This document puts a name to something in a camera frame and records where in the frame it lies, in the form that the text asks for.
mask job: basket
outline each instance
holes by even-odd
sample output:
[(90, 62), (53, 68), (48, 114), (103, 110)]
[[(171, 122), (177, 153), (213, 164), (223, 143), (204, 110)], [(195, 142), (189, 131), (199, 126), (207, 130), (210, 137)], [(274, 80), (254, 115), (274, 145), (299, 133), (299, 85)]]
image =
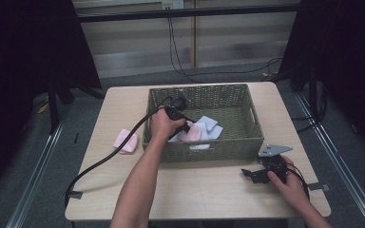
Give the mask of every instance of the basket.
[[(147, 109), (160, 105), (164, 98), (177, 98), (183, 91), (188, 108), (183, 114), (191, 120), (207, 116), (223, 127), (216, 140), (168, 142), (161, 162), (196, 162), (253, 160), (263, 143), (263, 134), (247, 84), (201, 85), (149, 89)], [(144, 125), (143, 148), (151, 138), (150, 121)], [(210, 144), (208, 149), (190, 149), (192, 145)]]

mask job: power socket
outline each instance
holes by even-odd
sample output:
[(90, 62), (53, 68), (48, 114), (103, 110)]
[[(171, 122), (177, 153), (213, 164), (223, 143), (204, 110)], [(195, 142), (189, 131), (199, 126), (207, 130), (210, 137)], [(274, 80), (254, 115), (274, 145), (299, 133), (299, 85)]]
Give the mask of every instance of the power socket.
[(183, 0), (173, 0), (173, 10), (183, 10)]
[(162, 9), (163, 10), (172, 10), (173, 9), (173, 1), (172, 0), (162, 1)]

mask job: light wood table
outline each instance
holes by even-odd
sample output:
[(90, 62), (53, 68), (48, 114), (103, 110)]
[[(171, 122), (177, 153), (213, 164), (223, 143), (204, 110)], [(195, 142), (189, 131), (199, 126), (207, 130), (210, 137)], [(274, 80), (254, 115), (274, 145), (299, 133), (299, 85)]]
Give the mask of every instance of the light wood table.
[[(81, 171), (111, 153), (122, 128), (132, 127), (145, 115), (148, 89), (172, 85), (112, 87), (94, 127)], [(308, 183), (317, 182), (278, 89), (272, 83), (248, 84), (267, 144), (293, 146), (284, 153)], [(87, 173), (74, 187), (81, 199), (70, 199), (69, 220), (110, 220), (124, 181), (143, 154), (142, 125), (133, 155), (117, 154)], [(272, 184), (254, 184), (241, 173), (263, 168), (257, 161), (195, 161), (161, 163), (150, 219), (271, 219), (297, 214)], [(311, 202), (327, 217), (331, 208), (322, 190), (310, 192)]]

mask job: gray carpet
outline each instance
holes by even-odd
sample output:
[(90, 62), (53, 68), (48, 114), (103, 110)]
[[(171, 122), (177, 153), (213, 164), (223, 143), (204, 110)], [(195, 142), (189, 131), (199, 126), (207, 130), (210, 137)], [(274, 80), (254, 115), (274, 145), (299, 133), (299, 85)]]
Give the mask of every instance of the gray carpet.
[[(204, 72), (214, 71), (242, 71), (263, 67), (264, 64), (248, 66), (223, 66), (199, 69)], [(271, 66), (276, 71), (278, 66)], [(199, 70), (187, 70), (193, 73)], [(198, 82), (258, 82), (263, 79), (262, 71), (246, 74), (206, 74), (193, 77)], [(103, 79), (103, 90), (111, 86), (139, 86), (139, 85), (168, 85), (189, 84), (192, 81), (175, 72), (160, 72), (146, 75), (127, 76)], [(303, 116), (303, 112), (296, 100), (296, 93), (292, 92), (288, 81), (277, 83), (279, 92), (292, 117)], [(77, 175), (86, 151), (95, 121), (100, 112), (103, 101), (97, 100), (83, 92), (72, 90), (76, 99), (69, 108), (61, 137), (49, 160), (44, 177), (32, 202), (23, 227), (70, 227), (65, 219), (63, 193), (69, 182)], [(328, 109), (322, 124), (330, 134), (342, 158), (351, 167), (352, 172), (365, 190), (365, 139), (357, 135), (351, 128), (351, 122), (341, 112), (336, 103), (329, 97)], [(38, 162), (44, 149), (49, 132), (49, 114), (36, 114), (36, 106), (32, 117), (19, 144), (16, 157), (11, 162), (4, 176), (0, 179), (0, 227), (8, 223), (14, 207), (22, 195), (23, 189)], [(308, 123), (295, 121), (295, 127), (301, 129)], [(322, 144), (313, 129), (299, 133), (306, 153), (321, 182), (329, 183), (331, 190), (326, 197), (332, 207), (332, 214), (328, 220), (334, 227), (365, 227), (365, 218), (358, 209), (355, 201), (332, 165)], [(107, 221), (77, 222), (76, 227), (108, 227)], [(304, 227), (300, 218), (289, 220), (290, 228)]]

